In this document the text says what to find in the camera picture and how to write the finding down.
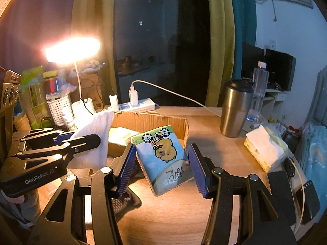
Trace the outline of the black smartphone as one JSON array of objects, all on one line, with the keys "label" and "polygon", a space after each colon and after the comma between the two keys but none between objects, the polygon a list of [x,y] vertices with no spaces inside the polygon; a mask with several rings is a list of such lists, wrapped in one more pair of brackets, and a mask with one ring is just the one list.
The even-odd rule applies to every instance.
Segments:
[{"label": "black smartphone", "polygon": [[289,225],[295,225],[296,214],[293,193],[285,171],[268,173],[268,180],[272,196],[278,202],[280,209],[287,218]]}]

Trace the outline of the white cloth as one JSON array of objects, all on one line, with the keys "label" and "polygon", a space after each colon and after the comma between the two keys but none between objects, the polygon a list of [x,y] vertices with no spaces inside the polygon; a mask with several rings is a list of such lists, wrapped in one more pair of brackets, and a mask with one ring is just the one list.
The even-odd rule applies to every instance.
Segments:
[{"label": "white cloth", "polygon": [[113,119],[112,111],[95,113],[74,132],[68,139],[73,151],[69,169],[90,168],[97,171],[106,165],[109,130]]}]

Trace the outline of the paper cup stack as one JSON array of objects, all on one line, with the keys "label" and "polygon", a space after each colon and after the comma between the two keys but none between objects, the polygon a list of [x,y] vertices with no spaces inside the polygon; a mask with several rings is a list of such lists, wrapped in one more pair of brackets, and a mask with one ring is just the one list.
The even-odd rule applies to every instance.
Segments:
[{"label": "paper cup stack", "polygon": [[17,131],[31,130],[28,117],[25,113],[19,113],[14,117],[13,124]]}]

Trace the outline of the grey striped sock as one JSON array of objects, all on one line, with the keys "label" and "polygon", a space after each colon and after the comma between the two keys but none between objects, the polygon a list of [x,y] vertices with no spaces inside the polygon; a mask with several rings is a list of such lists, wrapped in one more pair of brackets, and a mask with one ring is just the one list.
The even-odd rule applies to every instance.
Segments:
[{"label": "grey striped sock", "polygon": [[121,197],[111,200],[116,218],[123,217],[127,212],[142,205],[141,199],[129,187]]}]

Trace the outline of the black speaker monitor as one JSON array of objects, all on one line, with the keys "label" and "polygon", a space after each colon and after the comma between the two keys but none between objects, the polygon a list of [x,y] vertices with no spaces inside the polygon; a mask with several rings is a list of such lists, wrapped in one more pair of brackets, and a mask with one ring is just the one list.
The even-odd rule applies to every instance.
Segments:
[{"label": "black speaker monitor", "polygon": [[296,58],[284,52],[266,49],[265,63],[269,72],[269,88],[290,91],[294,78]]}]

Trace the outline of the steel travel mug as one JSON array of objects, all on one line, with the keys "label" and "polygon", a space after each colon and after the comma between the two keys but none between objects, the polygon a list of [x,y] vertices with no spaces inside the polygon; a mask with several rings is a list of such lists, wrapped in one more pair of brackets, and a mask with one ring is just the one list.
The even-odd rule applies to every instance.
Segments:
[{"label": "steel travel mug", "polygon": [[249,79],[232,79],[226,83],[220,129],[224,136],[239,136],[253,99],[253,83]]}]

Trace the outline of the red thread spool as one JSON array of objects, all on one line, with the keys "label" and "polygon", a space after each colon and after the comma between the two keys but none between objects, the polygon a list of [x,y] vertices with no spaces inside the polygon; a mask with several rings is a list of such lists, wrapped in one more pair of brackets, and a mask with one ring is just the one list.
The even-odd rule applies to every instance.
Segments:
[{"label": "red thread spool", "polygon": [[57,79],[55,77],[49,77],[44,79],[45,91],[47,94],[53,94],[57,92]]}]

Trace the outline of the green snack bag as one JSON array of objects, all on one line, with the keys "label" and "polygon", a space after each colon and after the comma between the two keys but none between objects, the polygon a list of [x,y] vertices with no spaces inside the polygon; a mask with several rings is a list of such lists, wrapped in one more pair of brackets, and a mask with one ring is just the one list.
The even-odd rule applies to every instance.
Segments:
[{"label": "green snack bag", "polygon": [[43,66],[23,71],[19,101],[28,117],[31,129],[52,127],[52,117],[45,98]]}]

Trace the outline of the white plastic basket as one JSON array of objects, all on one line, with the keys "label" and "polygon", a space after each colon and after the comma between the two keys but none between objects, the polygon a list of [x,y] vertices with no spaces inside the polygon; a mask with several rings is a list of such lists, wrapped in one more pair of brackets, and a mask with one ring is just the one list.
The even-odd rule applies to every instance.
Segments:
[{"label": "white plastic basket", "polygon": [[56,126],[65,125],[65,120],[73,120],[72,102],[69,96],[54,101],[47,101],[51,116]]}]

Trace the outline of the white desk lamp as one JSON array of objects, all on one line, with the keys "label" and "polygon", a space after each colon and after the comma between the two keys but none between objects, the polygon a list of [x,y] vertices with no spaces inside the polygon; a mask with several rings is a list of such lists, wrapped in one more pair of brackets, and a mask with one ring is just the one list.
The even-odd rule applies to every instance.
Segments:
[{"label": "white desk lamp", "polygon": [[77,63],[93,57],[98,53],[99,49],[100,42],[94,37],[70,37],[49,45],[44,49],[48,62],[54,62],[59,66],[74,65],[78,82],[79,100],[72,104],[72,110],[74,122],[78,128],[85,125],[96,111],[93,100],[88,97],[83,98],[82,96],[82,84]]}]

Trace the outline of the clear water bottle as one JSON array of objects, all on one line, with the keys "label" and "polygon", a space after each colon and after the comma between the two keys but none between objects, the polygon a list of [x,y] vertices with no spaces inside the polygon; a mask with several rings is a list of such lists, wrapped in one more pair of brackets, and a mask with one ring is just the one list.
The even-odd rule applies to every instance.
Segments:
[{"label": "clear water bottle", "polygon": [[257,122],[261,113],[263,99],[267,90],[269,71],[265,62],[258,62],[258,67],[253,72],[253,99],[250,110],[247,115],[247,120]]}]

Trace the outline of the cartoon tissue pack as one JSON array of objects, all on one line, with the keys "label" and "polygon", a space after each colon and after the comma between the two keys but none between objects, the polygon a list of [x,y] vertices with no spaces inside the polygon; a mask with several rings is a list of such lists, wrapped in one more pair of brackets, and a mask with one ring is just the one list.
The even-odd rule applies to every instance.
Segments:
[{"label": "cartoon tissue pack", "polygon": [[131,142],[155,196],[193,179],[188,156],[170,125],[135,135]]}]

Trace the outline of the white power strip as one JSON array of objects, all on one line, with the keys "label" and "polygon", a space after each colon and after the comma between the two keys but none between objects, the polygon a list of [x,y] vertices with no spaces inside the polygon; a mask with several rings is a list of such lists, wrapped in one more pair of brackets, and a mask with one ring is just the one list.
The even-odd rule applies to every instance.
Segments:
[{"label": "white power strip", "polygon": [[120,111],[125,112],[148,112],[156,109],[156,104],[150,98],[139,100],[139,103],[135,106],[131,102],[119,104]]}]

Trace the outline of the grey headboard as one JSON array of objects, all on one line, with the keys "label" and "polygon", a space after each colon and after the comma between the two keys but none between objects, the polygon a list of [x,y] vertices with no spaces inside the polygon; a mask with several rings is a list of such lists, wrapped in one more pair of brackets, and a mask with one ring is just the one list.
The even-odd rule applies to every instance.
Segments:
[{"label": "grey headboard", "polygon": [[318,72],[317,83],[306,122],[326,127],[327,67]]}]

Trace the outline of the small white charger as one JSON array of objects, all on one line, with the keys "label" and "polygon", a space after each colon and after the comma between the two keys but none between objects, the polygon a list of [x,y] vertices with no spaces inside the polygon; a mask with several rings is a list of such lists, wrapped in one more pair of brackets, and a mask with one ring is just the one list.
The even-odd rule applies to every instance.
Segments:
[{"label": "small white charger", "polygon": [[119,102],[118,102],[117,95],[110,95],[109,99],[110,99],[111,109],[114,112],[120,112],[120,107],[119,107]]}]

